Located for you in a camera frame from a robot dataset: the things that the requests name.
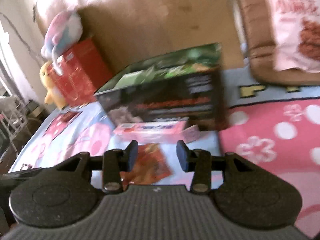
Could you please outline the pink blue plush toy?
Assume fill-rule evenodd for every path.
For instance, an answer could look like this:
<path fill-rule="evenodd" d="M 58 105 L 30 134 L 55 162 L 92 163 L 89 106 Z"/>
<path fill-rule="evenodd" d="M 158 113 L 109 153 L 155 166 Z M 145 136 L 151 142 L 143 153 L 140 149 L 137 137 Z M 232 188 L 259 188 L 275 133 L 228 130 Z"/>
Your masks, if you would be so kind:
<path fill-rule="evenodd" d="M 63 74 L 63 70 L 57 59 L 80 40 L 82 33 L 81 17 L 76 10 L 64 10 L 51 21 L 44 37 L 41 55 L 52 60 L 53 68 L 59 76 Z"/>

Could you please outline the red snack packet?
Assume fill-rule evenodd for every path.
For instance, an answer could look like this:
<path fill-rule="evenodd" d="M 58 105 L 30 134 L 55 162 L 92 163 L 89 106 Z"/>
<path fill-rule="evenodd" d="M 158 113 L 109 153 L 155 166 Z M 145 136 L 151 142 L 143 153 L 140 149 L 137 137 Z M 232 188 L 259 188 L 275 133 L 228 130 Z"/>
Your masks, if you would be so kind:
<path fill-rule="evenodd" d="M 151 185 L 172 175 L 160 144 L 139 145 L 131 172 L 121 172 L 123 189 L 129 185 Z"/>

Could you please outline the pink fried twist bag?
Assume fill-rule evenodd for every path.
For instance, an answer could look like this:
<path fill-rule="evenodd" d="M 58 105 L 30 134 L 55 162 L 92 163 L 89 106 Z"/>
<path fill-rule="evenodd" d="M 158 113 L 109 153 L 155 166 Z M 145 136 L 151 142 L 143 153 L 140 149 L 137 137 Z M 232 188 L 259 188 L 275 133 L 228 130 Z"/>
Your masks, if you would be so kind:
<path fill-rule="evenodd" d="M 266 0 L 274 49 L 274 69 L 319 73 L 319 0 Z"/>

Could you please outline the pink long snack bar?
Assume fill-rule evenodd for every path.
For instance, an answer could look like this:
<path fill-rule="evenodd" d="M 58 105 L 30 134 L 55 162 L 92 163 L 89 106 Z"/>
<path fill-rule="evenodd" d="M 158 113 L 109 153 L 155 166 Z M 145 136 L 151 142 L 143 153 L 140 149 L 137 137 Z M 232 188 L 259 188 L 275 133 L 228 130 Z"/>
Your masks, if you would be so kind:
<path fill-rule="evenodd" d="M 179 140 L 189 143 L 200 137 L 198 126 L 188 126 L 185 120 L 121 124 L 113 132 L 122 141 L 141 144 L 174 144 Z"/>

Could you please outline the red gift bag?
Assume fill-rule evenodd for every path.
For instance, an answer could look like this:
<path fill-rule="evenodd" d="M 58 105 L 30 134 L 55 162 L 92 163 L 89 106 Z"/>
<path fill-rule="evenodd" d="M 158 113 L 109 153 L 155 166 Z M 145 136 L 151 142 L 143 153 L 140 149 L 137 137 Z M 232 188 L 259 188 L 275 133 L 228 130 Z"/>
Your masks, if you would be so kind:
<path fill-rule="evenodd" d="M 92 38 L 72 46 L 58 58 L 57 66 L 62 75 L 52 65 L 47 68 L 48 74 L 71 107 L 95 102 L 96 91 L 113 77 Z"/>

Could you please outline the yellow duck plush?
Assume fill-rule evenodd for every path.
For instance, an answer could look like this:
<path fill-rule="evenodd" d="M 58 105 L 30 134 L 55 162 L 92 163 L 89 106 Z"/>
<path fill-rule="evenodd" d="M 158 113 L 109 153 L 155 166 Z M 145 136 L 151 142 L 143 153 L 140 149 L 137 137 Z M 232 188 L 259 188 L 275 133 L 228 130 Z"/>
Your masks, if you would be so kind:
<path fill-rule="evenodd" d="M 58 109 L 63 109 L 67 106 L 67 102 L 49 75 L 47 69 L 51 64 L 51 61 L 47 61 L 42 65 L 40 69 L 40 80 L 47 90 L 46 97 L 44 98 L 44 103 L 47 105 L 54 104 Z"/>

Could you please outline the peppa pig bed sheet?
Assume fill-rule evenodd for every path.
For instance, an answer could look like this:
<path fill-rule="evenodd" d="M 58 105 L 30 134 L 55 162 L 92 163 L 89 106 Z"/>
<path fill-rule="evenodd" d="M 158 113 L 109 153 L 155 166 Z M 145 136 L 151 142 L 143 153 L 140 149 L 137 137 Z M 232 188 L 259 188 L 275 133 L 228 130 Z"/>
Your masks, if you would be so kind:
<path fill-rule="evenodd" d="M 294 185 L 302 195 L 296 220 L 300 231 L 319 232 L 319 87 L 280 87 L 255 81 L 248 67 L 224 72 L 229 126 L 202 132 L 189 148 L 212 155 L 235 152 Z M 99 103 L 72 110 L 63 121 L 54 110 L 11 166 L 12 172 L 51 167 L 79 152 L 102 155 L 127 142 Z"/>

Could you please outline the brown leather chair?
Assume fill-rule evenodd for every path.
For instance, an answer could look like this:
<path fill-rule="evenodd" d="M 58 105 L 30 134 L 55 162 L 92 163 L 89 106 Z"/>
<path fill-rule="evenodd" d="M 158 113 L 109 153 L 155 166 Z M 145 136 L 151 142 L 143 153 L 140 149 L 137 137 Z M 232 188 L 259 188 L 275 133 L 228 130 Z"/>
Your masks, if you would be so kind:
<path fill-rule="evenodd" d="M 262 83 L 284 86 L 318 86 L 319 74 L 289 69 L 273 69 L 276 47 L 271 27 L 270 10 L 265 0 L 238 0 L 253 77 Z"/>

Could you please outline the black cardboard snack box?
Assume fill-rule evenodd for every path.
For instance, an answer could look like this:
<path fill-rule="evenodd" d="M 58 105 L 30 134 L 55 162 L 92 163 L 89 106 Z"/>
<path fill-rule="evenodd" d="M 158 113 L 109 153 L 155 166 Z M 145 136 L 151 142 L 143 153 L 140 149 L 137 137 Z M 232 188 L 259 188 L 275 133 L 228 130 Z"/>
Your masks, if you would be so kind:
<path fill-rule="evenodd" d="M 187 120 L 202 131 L 228 126 L 219 43 L 128 65 L 95 94 L 115 126 Z"/>

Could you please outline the wooden headboard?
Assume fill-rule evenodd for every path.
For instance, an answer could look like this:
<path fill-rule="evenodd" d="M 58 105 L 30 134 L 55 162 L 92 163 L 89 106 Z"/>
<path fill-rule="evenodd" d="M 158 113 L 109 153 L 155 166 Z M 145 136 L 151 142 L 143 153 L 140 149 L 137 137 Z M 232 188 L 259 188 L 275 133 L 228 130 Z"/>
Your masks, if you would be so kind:
<path fill-rule="evenodd" d="M 75 9 L 84 35 L 93 36 L 114 72 L 128 64 L 184 48 L 219 42 L 226 69 L 244 66 L 228 0 L 37 0 L 45 33 L 61 11 Z"/>

